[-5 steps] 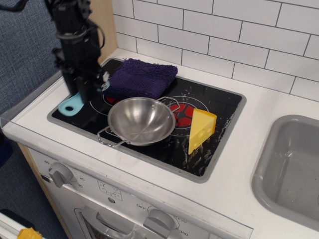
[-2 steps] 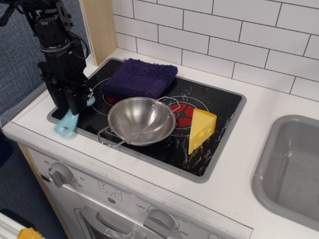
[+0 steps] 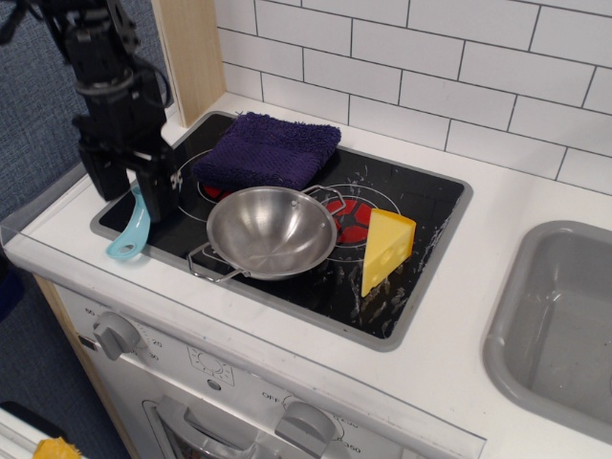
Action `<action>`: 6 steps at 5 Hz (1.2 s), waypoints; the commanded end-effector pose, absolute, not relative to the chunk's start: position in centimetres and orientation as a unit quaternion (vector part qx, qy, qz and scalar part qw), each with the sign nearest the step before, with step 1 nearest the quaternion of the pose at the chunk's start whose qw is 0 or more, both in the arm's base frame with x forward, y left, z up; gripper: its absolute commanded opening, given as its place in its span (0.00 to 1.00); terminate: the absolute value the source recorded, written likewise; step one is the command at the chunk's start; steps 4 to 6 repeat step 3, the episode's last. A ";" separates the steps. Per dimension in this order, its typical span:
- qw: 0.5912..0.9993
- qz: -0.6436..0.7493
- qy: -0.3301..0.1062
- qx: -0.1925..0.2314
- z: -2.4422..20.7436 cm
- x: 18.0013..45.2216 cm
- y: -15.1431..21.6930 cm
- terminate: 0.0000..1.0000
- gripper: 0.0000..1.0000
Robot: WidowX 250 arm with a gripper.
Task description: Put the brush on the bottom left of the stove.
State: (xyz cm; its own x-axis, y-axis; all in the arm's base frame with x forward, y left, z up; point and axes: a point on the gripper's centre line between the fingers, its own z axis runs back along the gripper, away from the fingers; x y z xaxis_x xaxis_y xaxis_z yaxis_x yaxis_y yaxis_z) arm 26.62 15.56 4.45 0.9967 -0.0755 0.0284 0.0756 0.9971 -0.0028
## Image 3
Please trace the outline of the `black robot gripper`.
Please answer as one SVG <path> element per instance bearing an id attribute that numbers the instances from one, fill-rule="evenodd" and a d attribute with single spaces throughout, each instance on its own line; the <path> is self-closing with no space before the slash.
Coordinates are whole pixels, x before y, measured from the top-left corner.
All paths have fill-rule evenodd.
<path id="1" fill-rule="evenodd" d="M 129 189 L 113 161 L 140 161 L 136 175 L 153 223 L 179 205 L 181 171 L 162 139 L 165 124 L 154 65 L 137 55 L 137 26 L 120 1 L 42 1 L 40 11 L 76 78 L 88 113 L 76 116 L 78 151 L 98 194 L 113 201 Z"/>

